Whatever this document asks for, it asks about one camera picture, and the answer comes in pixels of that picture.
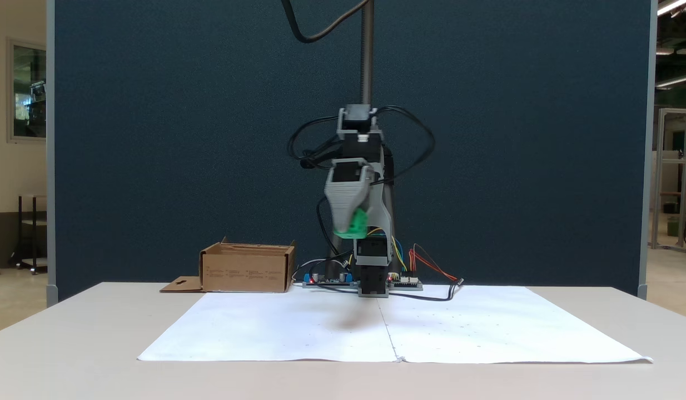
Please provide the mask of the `grey ridged tapered gripper finger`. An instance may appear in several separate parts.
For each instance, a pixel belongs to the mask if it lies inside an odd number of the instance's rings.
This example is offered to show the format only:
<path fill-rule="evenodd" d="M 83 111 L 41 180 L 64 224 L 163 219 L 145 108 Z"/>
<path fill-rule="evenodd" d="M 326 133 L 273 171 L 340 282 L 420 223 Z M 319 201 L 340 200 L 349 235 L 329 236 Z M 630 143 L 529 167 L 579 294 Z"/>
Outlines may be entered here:
<path fill-rule="evenodd" d="M 334 183 L 329 172 L 324 193 L 330 205 L 334 233 L 341 238 L 366 238 L 367 213 L 363 210 L 370 191 L 372 169 L 361 182 Z"/>

